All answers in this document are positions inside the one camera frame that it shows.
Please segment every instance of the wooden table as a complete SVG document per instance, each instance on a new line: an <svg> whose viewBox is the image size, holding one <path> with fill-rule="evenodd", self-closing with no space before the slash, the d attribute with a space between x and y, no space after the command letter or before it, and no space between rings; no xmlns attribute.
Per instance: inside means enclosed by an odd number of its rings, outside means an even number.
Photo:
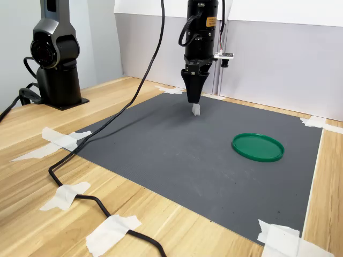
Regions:
<svg viewBox="0 0 343 257"><path fill-rule="evenodd" d="M90 103L66 111L26 105L12 110L0 123L1 256L90 256L85 237L106 218L95 202L75 199L67 211L39 210L57 189L48 168L67 151L60 149L42 159L10 160L45 145L44 127L69 134L117 113L132 98L139 82L126 77L84 89L82 95ZM163 93L154 85L145 82L134 105ZM233 99L224 101L310 117ZM342 122L327 122L343 127ZM89 182L92 186L86 193L101 199L111 214L137 215L142 225L136 231L160 242L168 256L260 256L263 251L261 246L81 157L73 158L56 174L69 185ZM343 256L342 134L323 131L315 174L304 239L336 257ZM158 256L158 251L126 235L105 255Z"/></svg>

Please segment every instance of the green plastic lid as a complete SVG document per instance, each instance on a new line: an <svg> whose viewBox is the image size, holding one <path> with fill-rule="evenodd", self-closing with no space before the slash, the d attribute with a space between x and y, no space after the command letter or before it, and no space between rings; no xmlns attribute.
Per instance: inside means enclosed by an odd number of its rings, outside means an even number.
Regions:
<svg viewBox="0 0 343 257"><path fill-rule="evenodd" d="M258 162L275 162L285 152L283 145L266 135L243 133L234 137L232 147L240 155Z"/></svg>

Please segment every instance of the white tape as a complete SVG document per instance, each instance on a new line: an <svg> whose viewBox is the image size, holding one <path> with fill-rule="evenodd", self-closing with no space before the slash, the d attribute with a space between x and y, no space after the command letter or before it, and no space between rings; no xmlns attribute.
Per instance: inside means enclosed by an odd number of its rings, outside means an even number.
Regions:
<svg viewBox="0 0 343 257"><path fill-rule="evenodd" d="M333 254L299 238L299 231L259 220L257 240L265 243L262 257L334 257Z"/></svg>
<svg viewBox="0 0 343 257"><path fill-rule="evenodd" d="M177 95L181 95L183 92L183 88L178 88L178 87L175 87L175 88L165 88L165 87L161 87L161 86L155 86L155 87L158 87L160 89L160 91L164 91L166 94L171 94L171 95L174 95L174 94L177 94Z"/></svg>
<svg viewBox="0 0 343 257"><path fill-rule="evenodd" d="M210 94L202 94L202 96L204 97L209 97L209 98L213 98L213 99L217 99L217 100L224 100L226 99L226 97L223 96L219 96L219 95L210 95Z"/></svg>
<svg viewBox="0 0 343 257"><path fill-rule="evenodd" d="M192 108L192 112L193 112L194 116L200 116L200 104L194 103L193 108Z"/></svg>
<svg viewBox="0 0 343 257"><path fill-rule="evenodd" d="M43 157L48 156L61 148L73 151L77 147L77 140L85 138L90 134L92 134L91 131L83 133L72 132L69 135L64 135L48 127L45 127L42 130L42 138L46 139L47 141L50 141L51 143L36 150L33 150L32 152L24 154L18 158L15 158L11 162L26 160L30 158L42 159Z"/></svg>
<svg viewBox="0 0 343 257"><path fill-rule="evenodd" d="M77 140L75 138L72 138L69 135L61 134L61 133L59 133L55 130L52 130L48 127L43 128L42 138L47 140L47 141L50 141L51 143L54 143L54 144L60 146L61 148L63 147L63 148L66 148L68 150L69 150L69 148L73 148L75 145L77 147L77 144L76 144Z"/></svg>
<svg viewBox="0 0 343 257"><path fill-rule="evenodd" d="M31 159L31 158L42 159L43 157L48 156L48 155L56 152L60 148L61 148L60 146L57 146L54 143L49 143L49 144L47 144L41 148L33 150L32 152L29 152L27 154L24 154L24 155L18 157L18 158L15 158L11 162L26 160L26 159Z"/></svg>
<svg viewBox="0 0 343 257"><path fill-rule="evenodd" d="M106 253L128 232L141 225L136 216L122 218L119 215L108 217L89 236L86 237L86 245L94 257Z"/></svg>
<svg viewBox="0 0 343 257"><path fill-rule="evenodd" d="M61 210L67 210L77 194L83 194L91 185L88 182L70 186L63 185L56 190L54 197L48 201L40 210L50 210L58 207Z"/></svg>
<svg viewBox="0 0 343 257"><path fill-rule="evenodd" d="M342 127L336 127L336 126L326 124L325 118L311 116L309 119L300 118L300 120L307 127L319 127L319 128L323 128L323 129L328 130L328 131L343 134L343 128Z"/></svg>
<svg viewBox="0 0 343 257"><path fill-rule="evenodd" d="M265 223L264 221L261 221L261 220L258 220L258 223L259 223L259 226L261 227L262 232L258 235L257 240L262 242L262 243L266 243L267 236L268 236L269 229L270 229L271 225L268 223ZM279 226L279 225L274 225L274 226L276 226L277 228L282 229L282 230L284 230L284 231L286 231L292 235L295 235L297 237L299 237L299 235L300 235L300 232L298 230L291 229L287 226Z"/></svg>

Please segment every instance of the rubber mat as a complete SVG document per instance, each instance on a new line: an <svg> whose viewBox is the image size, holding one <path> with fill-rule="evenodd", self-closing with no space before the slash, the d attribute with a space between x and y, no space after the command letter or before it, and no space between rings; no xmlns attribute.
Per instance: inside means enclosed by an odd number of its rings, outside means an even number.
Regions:
<svg viewBox="0 0 343 257"><path fill-rule="evenodd" d="M79 155L259 244L258 219L301 233L322 129L208 97L200 105L194 116L185 93L158 95L125 111ZM282 143L283 158L262 163L236 153L233 137L249 132Z"/></svg>

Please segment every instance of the orange label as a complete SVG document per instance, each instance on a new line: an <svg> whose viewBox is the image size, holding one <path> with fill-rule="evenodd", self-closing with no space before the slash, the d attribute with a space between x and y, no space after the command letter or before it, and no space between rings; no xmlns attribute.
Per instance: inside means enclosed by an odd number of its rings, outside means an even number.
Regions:
<svg viewBox="0 0 343 257"><path fill-rule="evenodd" d="M207 17L206 27L214 27L217 24L216 17Z"/></svg>

